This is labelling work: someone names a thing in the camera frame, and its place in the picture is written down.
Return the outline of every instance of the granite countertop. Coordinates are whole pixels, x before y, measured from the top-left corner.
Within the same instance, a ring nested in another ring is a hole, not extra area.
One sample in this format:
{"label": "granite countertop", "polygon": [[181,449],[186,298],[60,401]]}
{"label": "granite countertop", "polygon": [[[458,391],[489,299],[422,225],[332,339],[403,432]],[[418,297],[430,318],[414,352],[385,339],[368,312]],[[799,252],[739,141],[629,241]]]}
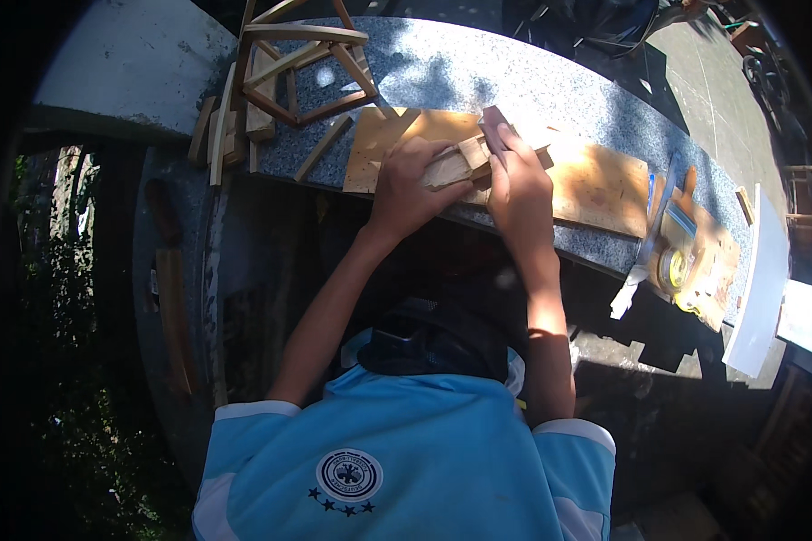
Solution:
{"label": "granite countertop", "polygon": [[[483,30],[396,17],[355,17],[353,21],[369,35],[364,53],[377,82],[379,104],[471,114],[499,105],[507,115],[526,112],[599,145],[639,157],[650,173],[661,175],[667,173],[673,151],[680,151],[678,186],[682,189],[686,169],[695,165],[695,202],[739,244],[737,275],[728,297],[743,294],[752,233],[734,195],[736,184],[700,146],[650,105],[571,60]],[[336,18],[305,23],[342,27]],[[302,44],[276,43],[284,53]],[[297,86],[302,113],[359,89],[330,57],[298,71]],[[279,98],[285,106],[283,88]],[[359,111],[350,112],[355,120]],[[325,119],[299,130],[278,123],[275,139],[260,146],[259,172],[291,179],[331,122]],[[307,177],[308,183],[342,188],[354,134],[355,125],[325,153]],[[448,215],[493,226],[487,211],[474,206],[455,206]],[[569,224],[558,224],[554,230],[557,249],[612,274],[627,275],[635,262],[635,240]],[[736,303],[729,303],[725,321],[733,324],[737,311]]]}

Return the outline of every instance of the white sleeve stripe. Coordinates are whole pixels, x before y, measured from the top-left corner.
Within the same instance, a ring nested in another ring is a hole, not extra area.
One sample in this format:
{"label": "white sleeve stripe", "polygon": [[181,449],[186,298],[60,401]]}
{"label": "white sleeve stripe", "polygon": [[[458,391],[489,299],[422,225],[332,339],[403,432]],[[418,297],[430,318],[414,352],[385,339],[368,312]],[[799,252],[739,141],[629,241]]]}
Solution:
{"label": "white sleeve stripe", "polygon": [[557,510],[559,527],[565,541],[601,541],[604,515],[595,511],[584,511],[568,498],[553,498]]}
{"label": "white sleeve stripe", "polygon": [[228,491],[234,478],[234,473],[224,473],[202,482],[192,521],[203,541],[238,541],[226,518]]}
{"label": "white sleeve stripe", "polygon": [[604,445],[614,458],[617,458],[617,444],[614,443],[610,432],[598,426],[594,422],[583,419],[555,419],[553,421],[542,422],[532,429],[532,435],[539,434],[566,434],[568,436],[580,436],[593,440],[595,443]]}
{"label": "white sleeve stripe", "polygon": [[293,403],[283,400],[262,400],[260,402],[247,402],[226,404],[219,406],[214,414],[214,422],[235,417],[257,416],[261,413],[275,413],[281,416],[295,417],[300,408]]}

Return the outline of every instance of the foliage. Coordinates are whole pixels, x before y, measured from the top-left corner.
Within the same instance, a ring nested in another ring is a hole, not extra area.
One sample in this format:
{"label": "foliage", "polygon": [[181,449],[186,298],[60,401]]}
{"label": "foliage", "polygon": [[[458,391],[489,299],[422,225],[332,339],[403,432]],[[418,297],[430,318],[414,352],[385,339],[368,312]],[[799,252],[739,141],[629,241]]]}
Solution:
{"label": "foliage", "polygon": [[[54,219],[68,220],[64,216]],[[182,538],[191,496],[156,430],[114,407],[114,366],[139,362],[103,352],[93,297],[92,238],[54,235],[45,254],[22,254],[22,351],[40,413],[31,423],[42,456],[74,505],[82,532],[115,538]]]}

